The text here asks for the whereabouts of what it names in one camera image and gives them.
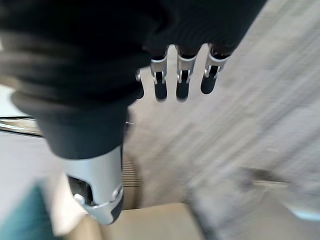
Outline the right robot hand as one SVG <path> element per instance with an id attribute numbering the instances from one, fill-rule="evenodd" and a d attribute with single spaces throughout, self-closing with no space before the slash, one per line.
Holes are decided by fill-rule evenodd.
<path id="1" fill-rule="evenodd" d="M 32 116 L 63 160 L 71 191 L 101 224 L 123 206 L 127 109 L 143 93 L 141 68 L 166 47 L 203 44 L 231 55 L 263 0 L 3 0 L 0 74 L 17 80 L 13 104 Z"/>

